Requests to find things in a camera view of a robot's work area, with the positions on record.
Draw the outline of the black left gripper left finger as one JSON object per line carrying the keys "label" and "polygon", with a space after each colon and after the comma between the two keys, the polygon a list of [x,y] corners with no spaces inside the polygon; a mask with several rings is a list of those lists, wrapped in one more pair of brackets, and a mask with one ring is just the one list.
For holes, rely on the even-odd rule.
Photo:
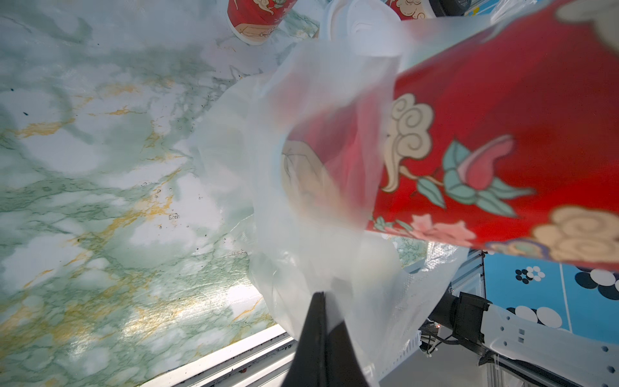
{"label": "black left gripper left finger", "polygon": [[298,346],[282,387],[327,385],[327,311],[325,293],[311,298]]}

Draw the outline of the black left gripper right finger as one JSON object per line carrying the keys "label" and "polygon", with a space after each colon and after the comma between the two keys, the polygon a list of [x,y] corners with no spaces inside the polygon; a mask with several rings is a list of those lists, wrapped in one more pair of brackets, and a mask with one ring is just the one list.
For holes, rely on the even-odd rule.
{"label": "black left gripper right finger", "polygon": [[369,387],[359,367],[345,322],[328,334],[326,340],[327,386]]}

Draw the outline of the translucent plastic carrier bag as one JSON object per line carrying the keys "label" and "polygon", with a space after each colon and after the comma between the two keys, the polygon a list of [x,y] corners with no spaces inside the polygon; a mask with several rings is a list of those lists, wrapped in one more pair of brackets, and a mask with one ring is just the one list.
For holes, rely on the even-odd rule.
{"label": "translucent plastic carrier bag", "polygon": [[327,335],[345,322],[367,383],[435,306],[462,246],[366,227],[381,177],[395,84],[406,70],[537,1],[500,1],[483,16],[401,20],[382,1],[333,1],[319,38],[272,74],[228,90],[195,136],[203,161],[253,206],[251,281],[300,339],[311,298],[325,293]]}

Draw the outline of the red cup white lid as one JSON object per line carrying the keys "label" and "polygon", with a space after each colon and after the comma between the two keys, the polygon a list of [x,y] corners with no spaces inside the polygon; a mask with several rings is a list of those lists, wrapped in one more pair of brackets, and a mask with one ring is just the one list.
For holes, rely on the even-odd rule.
{"label": "red cup white lid", "polygon": [[398,77],[367,229],[618,266],[618,4],[545,1]]}

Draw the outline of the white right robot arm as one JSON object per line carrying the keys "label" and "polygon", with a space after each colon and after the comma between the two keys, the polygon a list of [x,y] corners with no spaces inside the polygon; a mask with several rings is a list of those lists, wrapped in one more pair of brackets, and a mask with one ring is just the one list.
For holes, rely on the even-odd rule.
{"label": "white right robot arm", "polygon": [[536,386],[617,386],[618,346],[516,316],[470,293],[446,292],[429,316],[455,342]]}

